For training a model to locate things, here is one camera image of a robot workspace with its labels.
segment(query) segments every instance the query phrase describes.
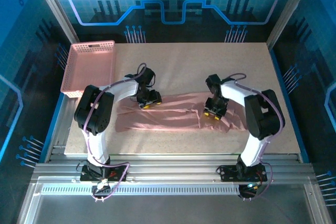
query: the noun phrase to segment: beige work surface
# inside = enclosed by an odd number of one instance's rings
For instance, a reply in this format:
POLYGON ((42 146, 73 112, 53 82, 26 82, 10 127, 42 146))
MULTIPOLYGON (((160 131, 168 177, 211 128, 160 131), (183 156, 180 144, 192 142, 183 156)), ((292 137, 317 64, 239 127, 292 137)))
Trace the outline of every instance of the beige work surface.
MULTIPOLYGON (((273 89, 284 113, 286 126, 282 134, 266 149, 267 153, 299 153, 300 149, 288 110, 265 43, 164 43, 116 44, 116 80, 136 73, 140 63, 156 73, 154 88, 161 95, 208 91, 205 79, 218 74, 224 79, 243 72, 247 79, 241 84, 259 90, 273 89)), ((153 132, 129 130, 116 133, 114 123, 118 104, 114 104, 109 127, 106 129, 110 154, 200 154, 241 153, 248 132, 231 130, 153 132)), ((87 153, 82 132, 72 121, 65 154, 87 153)))

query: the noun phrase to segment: pink basket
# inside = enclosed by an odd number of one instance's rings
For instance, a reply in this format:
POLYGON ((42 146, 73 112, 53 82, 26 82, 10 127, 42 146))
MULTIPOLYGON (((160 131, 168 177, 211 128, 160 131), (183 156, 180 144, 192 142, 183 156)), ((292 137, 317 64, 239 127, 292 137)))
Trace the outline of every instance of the pink basket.
POLYGON ((72 44, 61 92, 70 98, 78 98, 87 85, 111 84, 116 65, 113 46, 113 40, 72 44))

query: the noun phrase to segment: pink cloth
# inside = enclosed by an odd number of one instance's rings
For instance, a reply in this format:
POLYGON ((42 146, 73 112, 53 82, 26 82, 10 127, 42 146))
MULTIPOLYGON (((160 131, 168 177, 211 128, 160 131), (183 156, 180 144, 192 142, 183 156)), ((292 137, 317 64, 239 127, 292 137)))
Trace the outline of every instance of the pink cloth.
POLYGON ((218 130, 228 132, 230 129, 246 130, 243 107, 229 101, 227 112, 220 121, 213 116, 203 114, 204 104, 210 92, 167 95, 162 103, 141 110, 136 102, 122 100, 117 108, 116 132, 128 129, 149 131, 195 131, 218 130))

